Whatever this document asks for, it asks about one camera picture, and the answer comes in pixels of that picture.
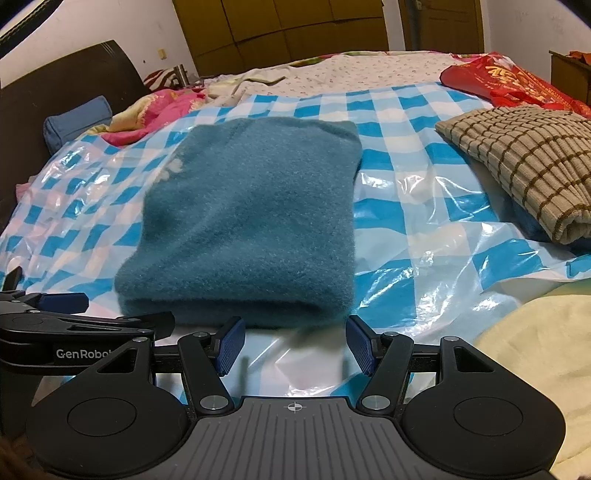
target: crosshair mark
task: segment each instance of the crosshair mark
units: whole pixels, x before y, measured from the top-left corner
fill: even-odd
[[[296,413],[297,411],[300,411],[302,408],[305,408],[305,406],[303,406],[297,402],[293,402],[293,403],[290,403],[285,408],[287,408],[287,410],[289,410],[289,411],[292,411],[293,413]]]

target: white cloth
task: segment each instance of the white cloth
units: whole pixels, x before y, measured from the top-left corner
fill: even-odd
[[[314,65],[281,65],[250,70],[208,86],[216,105],[233,106],[251,95],[303,98],[321,93],[358,92],[388,86],[438,82],[441,72],[464,63],[451,54],[366,52],[339,54]]]

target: red bag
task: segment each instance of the red bag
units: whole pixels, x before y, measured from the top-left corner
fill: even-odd
[[[539,105],[591,119],[591,108],[583,102],[565,95],[497,52],[449,67],[441,73],[440,80],[447,87],[483,97],[496,107]]]

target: blue gripper pad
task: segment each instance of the blue gripper pad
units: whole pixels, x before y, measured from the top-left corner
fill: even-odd
[[[359,368],[365,375],[373,375],[377,367],[377,361],[372,355],[371,339],[365,335],[365,332],[352,320],[347,319],[345,324],[345,335],[347,345],[353,353]]]
[[[84,313],[88,309],[88,297],[84,293],[43,293],[37,306],[44,312]]]
[[[215,360],[217,374],[220,377],[227,375],[236,361],[240,350],[244,346],[246,336],[246,322],[241,319],[230,329],[220,341],[220,352]]]

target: white wall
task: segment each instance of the white wall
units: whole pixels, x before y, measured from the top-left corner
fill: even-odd
[[[39,29],[0,60],[0,79],[7,85],[106,40],[119,43],[142,78],[179,63],[195,72],[172,0],[64,0]],[[158,57],[159,48],[166,50],[166,60]]]
[[[549,50],[591,51],[591,30],[558,0],[486,0],[486,5],[491,50],[544,80],[550,81]]]
[[[404,30],[398,0],[382,0],[384,5],[384,21],[388,33],[388,45],[391,51],[404,51]]]
[[[480,6],[482,8],[482,29],[484,30],[484,51],[490,52],[492,51],[491,48],[491,21],[488,12],[488,2],[489,0],[480,0]]]

